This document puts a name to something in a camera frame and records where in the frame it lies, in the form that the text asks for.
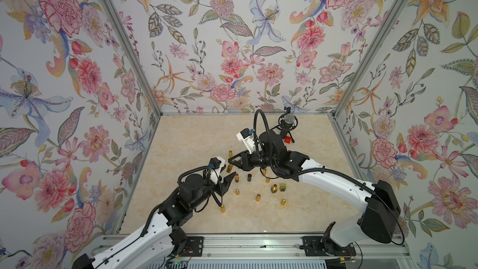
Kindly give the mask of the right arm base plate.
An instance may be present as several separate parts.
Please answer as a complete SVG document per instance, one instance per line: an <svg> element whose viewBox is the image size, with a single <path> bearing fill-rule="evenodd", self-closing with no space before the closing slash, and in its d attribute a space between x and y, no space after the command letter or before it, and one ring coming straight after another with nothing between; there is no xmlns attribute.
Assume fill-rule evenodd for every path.
<svg viewBox="0 0 478 269"><path fill-rule="evenodd" d="M356 250L352 244L340 247L332 240L323 240L322 236L303 236L300 249L307 257L355 257Z"/></svg>

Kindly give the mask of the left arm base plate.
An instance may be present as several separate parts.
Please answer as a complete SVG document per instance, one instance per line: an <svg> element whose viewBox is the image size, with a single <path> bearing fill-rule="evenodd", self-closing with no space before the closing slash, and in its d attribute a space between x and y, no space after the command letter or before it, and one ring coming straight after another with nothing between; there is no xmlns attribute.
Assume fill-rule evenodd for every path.
<svg viewBox="0 0 478 269"><path fill-rule="evenodd" d="M204 249L204 237L188 236L187 239L173 244L167 237L151 247L151 251L159 258L201 257Z"/></svg>

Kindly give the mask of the square gold black lipstick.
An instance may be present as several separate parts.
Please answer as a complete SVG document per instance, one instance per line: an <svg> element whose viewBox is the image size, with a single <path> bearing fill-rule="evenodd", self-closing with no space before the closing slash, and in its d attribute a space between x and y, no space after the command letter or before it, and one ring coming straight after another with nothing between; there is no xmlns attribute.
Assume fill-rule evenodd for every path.
<svg viewBox="0 0 478 269"><path fill-rule="evenodd" d="M278 185L277 184L274 184L271 186L271 192L274 194L274 193L277 193L278 191Z"/></svg>

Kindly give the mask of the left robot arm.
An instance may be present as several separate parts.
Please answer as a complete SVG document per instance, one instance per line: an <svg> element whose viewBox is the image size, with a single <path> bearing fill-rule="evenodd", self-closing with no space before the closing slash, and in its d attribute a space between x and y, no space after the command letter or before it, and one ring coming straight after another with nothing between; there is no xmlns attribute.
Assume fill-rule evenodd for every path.
<svg viewBox="0 0 478 269"><path fill-rule="evenodd" d="M83 254L73 269L142 269L157 259L173 257L186 245L188 236L182 226L200 205L213 198L222 206L222 198L233 183L236 172L224 178L225 161L211 159L206 166L191 169L178 177L178 186L168 198L155 206L145 224L116 245L90 257Z"/></svg>

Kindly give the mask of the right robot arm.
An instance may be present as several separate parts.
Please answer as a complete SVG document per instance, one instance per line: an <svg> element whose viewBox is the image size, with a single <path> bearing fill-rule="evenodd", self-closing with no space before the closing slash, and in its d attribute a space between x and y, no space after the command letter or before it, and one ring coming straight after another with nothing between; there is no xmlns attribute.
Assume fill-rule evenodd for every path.
<svg viewBox="0 0 478 269"><path fill-rule="evenodd" d="M270 168L280 179L292 179L325 190L353 205L358 213L343 222L332 222L317 244L326 255L338 255L355 242L371 239L381 244L393 243L401 209L392 186L385 181L370 183L327 168L309 156L290 151L286 137L298 126L291 108L270 127L262 110L254 114L253 128L244 128L237 139L245 150L229 158L229 164L243 171Z"/></svg>

